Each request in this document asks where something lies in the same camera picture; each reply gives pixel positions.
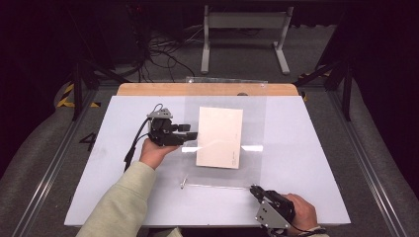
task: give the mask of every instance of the white tabletop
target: white tabletop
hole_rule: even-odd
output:
[[[65,225],[83,225],[105,191],[123,174],[124,158],[140,124],[159,103],[170,109],[173,123],[183,123],[185,97],[112,98]],[[264,137],[259,185],[280,194],[299,194],[316,207],[321,224],[350,223],[301,97],[267,97]],[[139,151],[136,149],[134,159]],[[157,169],[144,226],[259,226],[254,219],[259,203],[248,190],[180,189],[181,156],[178,149]]]

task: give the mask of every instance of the transparent plastic sheet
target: transparent plastic sheet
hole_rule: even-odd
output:
[[[206,186],[242,189],[260,183],[264,128],[267,101],[265,81],[244,81],[236,79],[187,78],[188,88],[185,101],[185,123],[191,131],[199,128],[200,107],[242,110],[242,129],[238,169],[197,166],[198,139],[188,141],[182,148],[181,188],[185,186]],[[231,94],[229,87],[213,83],[234,83],[240,94]],[[217,95],[198,96],[202,91],[216,90]],[[222,142],[218,137],[215,142]]]

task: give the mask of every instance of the hand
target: hand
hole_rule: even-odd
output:
[[[178,149],[179,146],[158,146],[154,144],[149,138],[142,143],[141,156],[139,162],[142,162],[154,170],[161,164],[164,157]]]
[[[308,203],[305,199],[298,195],[288,194],[284,195],[285,198],[293,202],[295,209],[295,218],[293,219],[292,225],[301,230],[308,230],[317,227],[317,215],[315,213],[315,207]],[[291,228],[289,234],[298,235],[301,231]]]

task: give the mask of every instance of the wooden surface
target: wooden surface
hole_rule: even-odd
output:
[[[293,84],[259,83],[125,83],[118,96],[298,96]]]

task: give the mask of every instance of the person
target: person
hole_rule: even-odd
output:
[[[102,196],[77,236],[136,236],[145,218],[147,200],[156,179],[155,170],[164,157],[178,147],[158,146],[146,138],[142,144],[139,162],[132,162],[121,178]],[[293,226],[310,231],[319,228],[313,205],[298,195],[288,194],[284,197],[294,204]],[[294,228],[289,233],[304,234]],[[167,236],[182,237],[181,230],[175,228]]]

